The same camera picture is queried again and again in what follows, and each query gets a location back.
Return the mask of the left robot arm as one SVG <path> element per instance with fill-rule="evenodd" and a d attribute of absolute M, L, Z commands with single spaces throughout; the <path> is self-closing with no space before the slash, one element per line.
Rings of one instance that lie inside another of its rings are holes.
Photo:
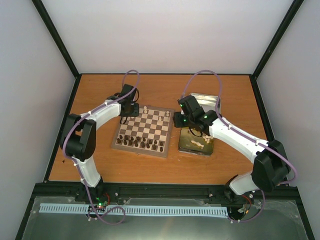
<path fill-rule="evenodd" d="M 86 195 L 92 201 L 99 201 L 104 195 L 104 188 L 99 185 L 102 177 L 98 173 L 93 157 L 97 130 L 114 118 L 138 116 L 139 96 L 136 87 L 124 84 L 121 92 L 109 96 L 96 108 L 82 114 L 72 113 L 66 119 L 60 148 L 63 155 L 73 162 L 80 181 L 88 186 Z"/>

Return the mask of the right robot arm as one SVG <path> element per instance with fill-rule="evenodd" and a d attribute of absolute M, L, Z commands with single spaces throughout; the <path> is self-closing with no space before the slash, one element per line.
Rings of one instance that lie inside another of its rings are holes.
<path fill-rule="evenodd" d="M 233 177 L 226 187 L 235 195 L 261 190 L 271 192 L 284 183 L 291 166 L 284 146 L 248 134 L 222 117 L 217 108 L 204 111 L 196 98 L 185 96 L 178 101 L 180 112 L 173 114 L 176 128 L 188 127 L 218 139 L 243 154 L 253 164 L 251 171 Z"/>

